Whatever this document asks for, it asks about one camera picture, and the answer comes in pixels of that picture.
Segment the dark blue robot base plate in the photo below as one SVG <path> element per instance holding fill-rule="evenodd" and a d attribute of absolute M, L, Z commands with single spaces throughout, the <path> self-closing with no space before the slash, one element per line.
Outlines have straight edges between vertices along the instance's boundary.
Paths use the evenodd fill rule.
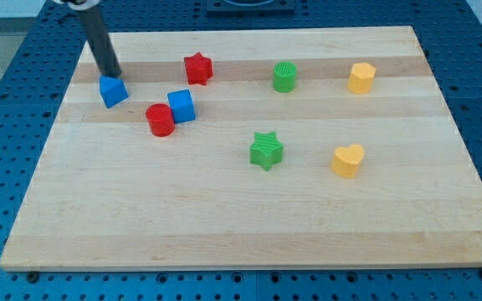
<path fill-rule="evenodd" d="M 208 16 L 294 13 L 297 0 L 206 0 Z"/>

